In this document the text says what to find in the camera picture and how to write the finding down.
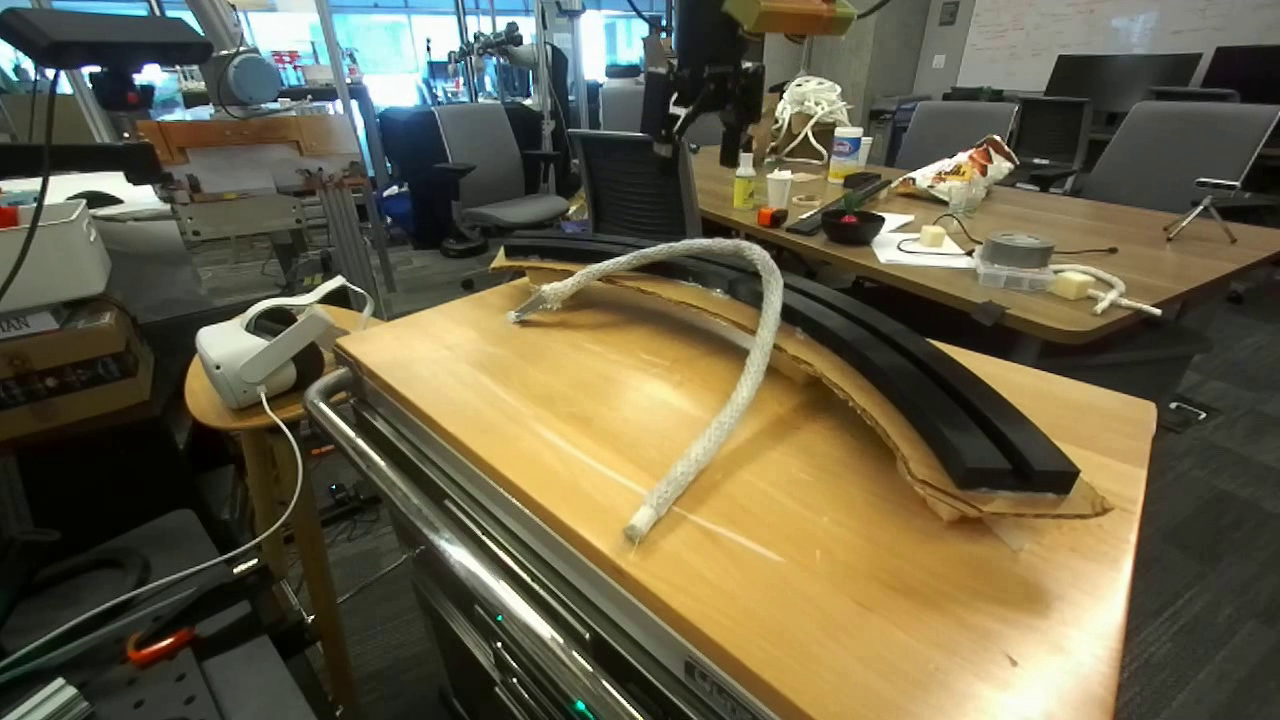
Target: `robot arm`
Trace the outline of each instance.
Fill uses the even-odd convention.
[[[765,101],[765,32],[841,37],[847,0],[676,0],[676,47],[643,60],[643,130],[671,145],[700,112],[723,114],[720,165],[737,165]]]

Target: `tape roll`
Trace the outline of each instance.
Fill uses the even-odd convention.
[[[1049,267],[1051,242],[1042,234],[1025,234],[1025,230],[991,234],[991,239],[985,239],[979,259],[1005,262],[1005,267]]]

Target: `wire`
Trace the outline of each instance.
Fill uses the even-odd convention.
[[[1062,248],[1051,254],[1120,254],[1120,242],[1097,242],[1097,248]]]
[[[274,540],[274,534],[293,519],[293,513],[298,513],[298,504],[300,504],[300,495],[306,495],[306,480],[307,480],[306,450],[300,450],[293,426],[277,414],[277,406],[274,406],[274,398],[268,398],[268,386],[258,386],[258,398],[261,398],[261,406],[274,414],[274,424],[283,432],[288,450],[293,450],[293,495],[288,495],[283,513],[280,513],[261,534],[254,534],[248,543],[239,543],[239,546],[232,546],[232,551],[223,551],[223,554],[212,554],[212,558],[191,565],[191,569],[186,569],[186,571],[168,571],[168,576],[159,576],[159,579],[152,579],[152,585],[139,585],[139,587],[134,587],[134,592],[122,592],[122,596],[111,596],[111,598],[105,598],[105,604],[73,615],[67,625],[36,636],[34,642],[25,642],[25,649],[15,649],[12,654],[0,659],[0,677],[10,677],[10,671],[12,671],[15,663],[25,663],[29,654],[46,650],[46,642],[75,632],[75,627],[88,625],[88,618],[101,618],[105,612],[123,607],[129,598],[152,596],[152,592],[159,592],[159,587],[168,587],[168,585],[206,576],[206,571],[212,571],[212,569],[222,569],[222,565],[228,565],[228,558],[248,554],[254,546],[261,546],[266,540]]]
[[[1137,310],[1149,310],[1149,315],[1166,315],[1161,302],[1146,302],[1146,298],[1131,298],[1130,295],[1130,283],[1118,277],[1118,273],[1106,273],[1106,267],[1092,267],[1092,262],[1049,262],[1051,277],[1065,277],[1065,273],[1079,273],[1092,281],[1092,288],[1086,292],[1092,302],[1092,315],[1110,310],[1113,302],[1120,309],[1137,309]]]
[[[54,112],[55,112],[55,85],[62,85],[62,66],[54,71],[48,81],[48,97],[46,97],[46,147],[40,147],[40,190],[36,190],[36,208],[29,217],[29,230],[25,230],[25,242],[15,248],[15,259],[10,267],[10,277],[0,281],[0,298],[12,292],[15,277],[25,273],[29,262],[29,252],[36,242],[36,230],[40,230],[40,218],[46,218],[46,200],[48,200],[48,173],[54,173]]]
[[[955,217],[955,211],[940,211],[931,222],[955,222],[962,229],[962,234],[965,234],[965,252],[972,254],[978,248],[985,248],[985,239],[979,234],[972,234],[969,230],[969,222],[965,222],[965,217]]]
[[[921,239],[897,239],[894,248],[903,254],[955,254],[954,248],[930,248]]]
[[[869,19],[869,17],[886,10],[886,9],[889,9],[889,0],[879,0],[879,2],[863,9],[863,10],[855,10],[854,19]]]

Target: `machine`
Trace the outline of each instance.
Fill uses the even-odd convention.
[[[854,10],[847,0],[680,0],[676,47],[657,29],[643,55],[643,130],[671,145],[700,112],[720,112],[720,165],[733,166],[746,130],[759,119],[765,101],[765,32],[793,40],[841,37],[854,19],[879,10]]]
[[[248,310],[206,324],[197,332],[197,354],[228,406],[248,406],[268,394],[293,391],[312,385],[325,370],[325,352],[339,326],[318,309],[332,292],[366,288],[350,283],[346,277],[325,281],[300,295],[274,295],[254,302]]]

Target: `white box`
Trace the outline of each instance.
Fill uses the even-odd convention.
[[[34,208],[19,208],[19,229],[0,229],[0,277],[12,273]],[[92,229],[83,200],[46,203],[34,252],[0,295],[0,310],[54,309],[110,292],[111,254]]]

